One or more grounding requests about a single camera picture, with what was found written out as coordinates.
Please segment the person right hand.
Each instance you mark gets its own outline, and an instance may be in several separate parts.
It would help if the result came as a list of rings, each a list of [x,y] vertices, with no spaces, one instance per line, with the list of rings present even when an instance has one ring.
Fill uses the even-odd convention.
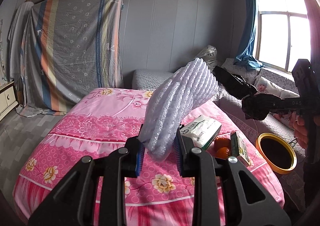
[[[305,127],[305,121],[302,117],[297,116],[295,122],[293,123],[294,136],[297,139],[297,143],[303,149],[308,148],[309,137],[308,130]]]

